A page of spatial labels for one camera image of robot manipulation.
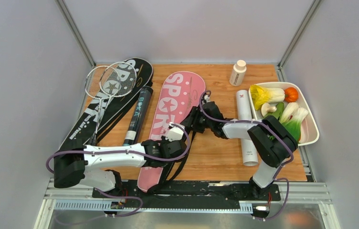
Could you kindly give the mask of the white shuttlecock tube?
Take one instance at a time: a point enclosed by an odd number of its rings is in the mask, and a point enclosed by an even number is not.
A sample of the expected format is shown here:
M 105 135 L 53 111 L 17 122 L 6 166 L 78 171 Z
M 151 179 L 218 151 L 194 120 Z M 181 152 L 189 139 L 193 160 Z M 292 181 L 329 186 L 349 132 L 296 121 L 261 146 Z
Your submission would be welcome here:
M 246 90 L 236 92 L 236 105 L 239 120 L 251 120 L 252 113 Z M 243 165 L 252 167 L 258 165 L 257 150 L 251 140 L 241 139 Z

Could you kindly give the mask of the black shuttlecock tube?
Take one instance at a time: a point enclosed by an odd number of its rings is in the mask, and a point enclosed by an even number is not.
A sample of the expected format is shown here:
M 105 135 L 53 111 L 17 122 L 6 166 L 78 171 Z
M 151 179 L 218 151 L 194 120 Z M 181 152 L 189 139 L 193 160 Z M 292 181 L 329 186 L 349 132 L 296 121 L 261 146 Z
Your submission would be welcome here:
M 123 142 L 123 146 L 137 143 L 145 117 L 153 94 L 150 86 L 144 86 L 139 92 L 139 98 L 135 103 L 135 109 Z

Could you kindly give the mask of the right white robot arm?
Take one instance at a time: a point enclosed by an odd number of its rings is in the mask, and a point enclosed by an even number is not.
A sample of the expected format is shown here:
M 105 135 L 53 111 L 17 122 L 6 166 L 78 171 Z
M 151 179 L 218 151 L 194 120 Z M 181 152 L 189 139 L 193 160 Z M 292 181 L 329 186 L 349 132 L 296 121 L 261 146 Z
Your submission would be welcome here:
M 261 120 L 224 118 L 217 104 L 210 100 L 210 95 L 209 90 L 202 93 L 199 105 L 192 107 L 181 125 L 197 133 L 210 129 L 222 139 L 251 140 L 261 163 L 250 178 L 249 192 L 254 199 L 263 199 L 281 167 L 293 160 L 297 140 L 273 116 Z

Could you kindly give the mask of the pink racket cover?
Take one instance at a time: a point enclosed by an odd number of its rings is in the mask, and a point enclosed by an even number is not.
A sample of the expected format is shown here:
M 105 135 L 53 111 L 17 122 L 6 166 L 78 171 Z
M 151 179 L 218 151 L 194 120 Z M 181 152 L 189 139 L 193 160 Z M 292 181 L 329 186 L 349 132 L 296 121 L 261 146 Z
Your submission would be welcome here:
M 155 110 L 149 139 L 160 140 L 169 122 L 179 124 L 193 106 L 199 104 L 200 95 L 206 90 L 205 81 L 196 73 L 174 72 L 164 81 Z M 174 163 L 165 167 L 142 167 L 137 179 L 138 188 L 147 193 L 151 188 L 164 182 Z

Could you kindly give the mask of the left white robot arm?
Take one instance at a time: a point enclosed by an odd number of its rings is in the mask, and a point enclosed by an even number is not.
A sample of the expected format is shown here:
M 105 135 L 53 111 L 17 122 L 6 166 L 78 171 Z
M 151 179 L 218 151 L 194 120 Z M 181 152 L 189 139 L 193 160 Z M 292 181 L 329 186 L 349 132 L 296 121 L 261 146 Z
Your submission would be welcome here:
M 92 146 L 59 151 L 47 159 L 53 162 L 55 188 L 81 184 L 105 191 L 116 198 L 123 192 L 110 167 L 164 167 L 182 159 L 189 151 L 190 137 L 184 126 L 170 123 L 160 140 L 146 140 L 129 146 Z

